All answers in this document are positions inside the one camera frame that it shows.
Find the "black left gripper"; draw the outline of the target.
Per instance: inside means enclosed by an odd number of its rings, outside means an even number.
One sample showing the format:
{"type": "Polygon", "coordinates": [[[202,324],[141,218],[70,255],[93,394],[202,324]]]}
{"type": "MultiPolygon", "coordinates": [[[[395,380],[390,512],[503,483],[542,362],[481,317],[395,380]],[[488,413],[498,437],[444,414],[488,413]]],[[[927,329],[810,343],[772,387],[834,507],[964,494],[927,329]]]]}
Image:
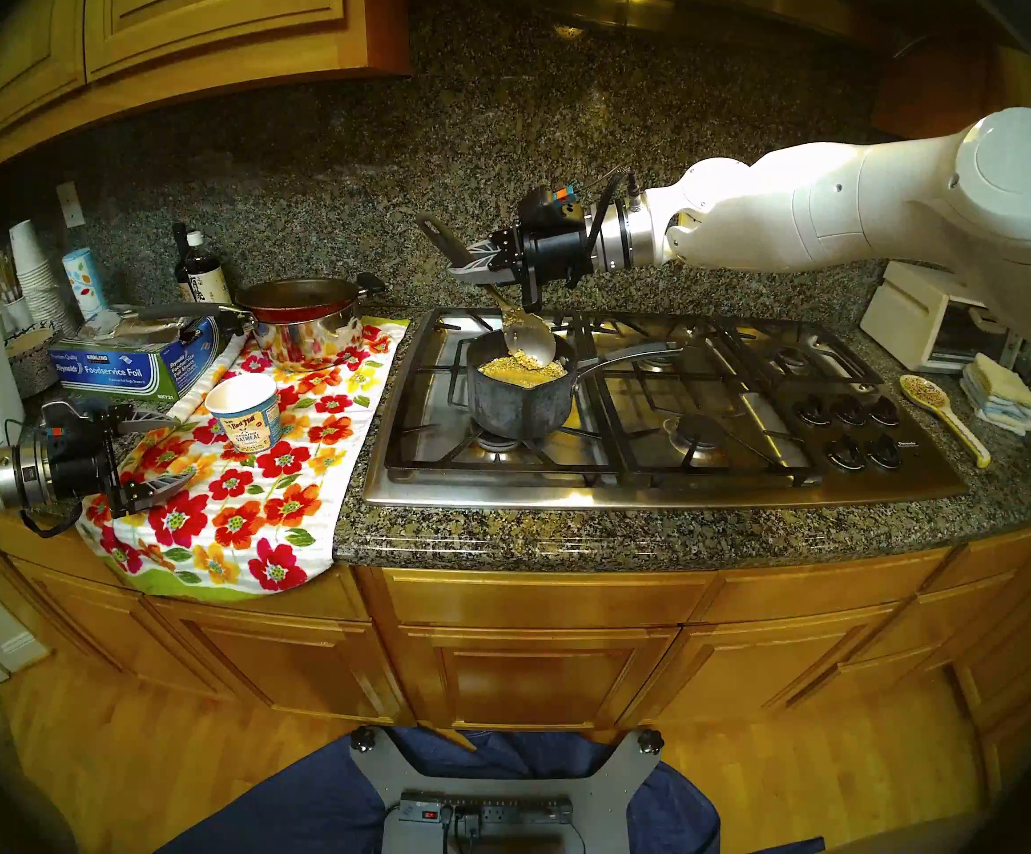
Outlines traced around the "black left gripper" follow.
{"type": "Polygon", "coordinates": [[[163,471],[149,480],[121,478],[117,439],[148,435],[181,421],[162,413],[137,413],[135,405],[80,409],[43,405],[30,447],[30,508],[103,495],[111,515],[127,517],[165,502],[196,477],[198,470],[163,471]]]}

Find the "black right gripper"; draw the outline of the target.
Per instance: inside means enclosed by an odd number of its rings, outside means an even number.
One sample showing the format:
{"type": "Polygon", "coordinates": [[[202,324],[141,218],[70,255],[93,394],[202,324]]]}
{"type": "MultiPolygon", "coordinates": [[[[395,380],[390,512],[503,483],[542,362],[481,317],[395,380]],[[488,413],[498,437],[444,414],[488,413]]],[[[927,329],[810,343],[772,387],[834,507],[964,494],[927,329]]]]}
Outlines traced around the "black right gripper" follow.
{"type": "Polygon", "coordinates": [[[513,286],[522,305],[543,304],[552,282],[575,289],[595,272],[586,230],[575,224],[532,231],[516,224],[467,247],[468,265],[448,265],[448,275],[472,286],[513,286]]]}

